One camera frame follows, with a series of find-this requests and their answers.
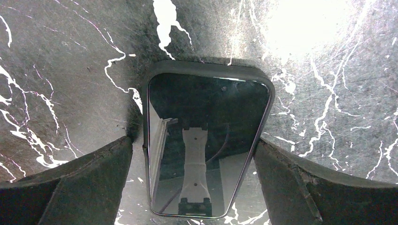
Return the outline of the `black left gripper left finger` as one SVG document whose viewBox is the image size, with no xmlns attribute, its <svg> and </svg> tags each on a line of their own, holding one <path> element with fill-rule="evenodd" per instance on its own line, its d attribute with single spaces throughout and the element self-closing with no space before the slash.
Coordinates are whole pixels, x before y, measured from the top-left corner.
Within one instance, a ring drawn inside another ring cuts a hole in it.
<svg viewBox="0 0 398 225">
<path fill-rule="evenodd" d="M 124 136 L 56 168 L 1 183 L 1 224 L 114 224 L 132 154 Z"/>
</svg>

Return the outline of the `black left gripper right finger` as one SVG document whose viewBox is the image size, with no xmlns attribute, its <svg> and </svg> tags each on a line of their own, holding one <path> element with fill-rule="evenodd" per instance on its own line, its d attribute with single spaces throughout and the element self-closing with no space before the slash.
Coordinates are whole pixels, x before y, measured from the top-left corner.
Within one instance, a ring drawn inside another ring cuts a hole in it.
<svg viewBox="0 0 398 225">
<path fill-rule="evenodd" d="M 396 184 L 314 163 L 260 139 L 254 161 L 273 225 L 395 225 Z"/>
</svg>

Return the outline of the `black phone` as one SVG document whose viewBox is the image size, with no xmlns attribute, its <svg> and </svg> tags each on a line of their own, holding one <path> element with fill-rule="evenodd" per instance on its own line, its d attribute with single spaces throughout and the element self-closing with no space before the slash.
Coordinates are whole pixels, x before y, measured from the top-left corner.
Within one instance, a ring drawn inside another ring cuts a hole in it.
<svg viewBox="0 0 398 225">
<path fill-rule="evenodd" d="M 275 88 L 259 68 L 165 60 L 143 86 L 147 190 L 153 213 L 221 218 L 255 153 Z"/>
</svg>

